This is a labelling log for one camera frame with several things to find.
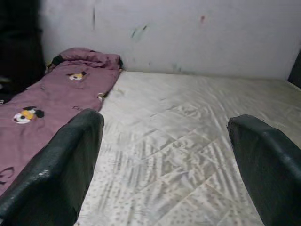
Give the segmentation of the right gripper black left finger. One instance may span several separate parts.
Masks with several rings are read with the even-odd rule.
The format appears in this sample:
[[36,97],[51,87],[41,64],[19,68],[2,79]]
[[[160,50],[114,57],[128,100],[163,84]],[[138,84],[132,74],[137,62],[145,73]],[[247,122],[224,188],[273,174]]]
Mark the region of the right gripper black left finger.
[[89,189],[104,118],[86,109],[61,127],[0,196],[0,226],[74,226]]

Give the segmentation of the pink cartoon print blanket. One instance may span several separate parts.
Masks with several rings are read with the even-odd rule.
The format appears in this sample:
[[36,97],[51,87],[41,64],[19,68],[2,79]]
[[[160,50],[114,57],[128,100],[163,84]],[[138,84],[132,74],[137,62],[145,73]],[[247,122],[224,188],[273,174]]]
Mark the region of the pink cartoon print blanket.
[[0,196],[61,127],[84,109],[101,109],[121,68],[117,54],[70,48],[40,81],[0,106]]

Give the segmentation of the white quilted mattress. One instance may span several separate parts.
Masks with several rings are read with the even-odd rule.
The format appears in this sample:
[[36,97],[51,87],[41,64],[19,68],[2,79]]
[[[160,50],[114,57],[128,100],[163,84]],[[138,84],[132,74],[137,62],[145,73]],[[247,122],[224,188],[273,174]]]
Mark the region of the white quilted mattress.
[[123,72],[101,109],[75,226],[264,226],[229,142],[249,114],[301,147],[301,89],[280,80]]

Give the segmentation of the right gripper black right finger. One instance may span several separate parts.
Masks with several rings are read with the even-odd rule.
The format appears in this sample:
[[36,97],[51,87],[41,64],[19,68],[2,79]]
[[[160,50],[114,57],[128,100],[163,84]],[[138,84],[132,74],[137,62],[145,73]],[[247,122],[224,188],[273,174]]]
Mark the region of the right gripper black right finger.
[[282,131],[251,115],[227,130],[245,187],[265,226],[301,226],[301,149]]

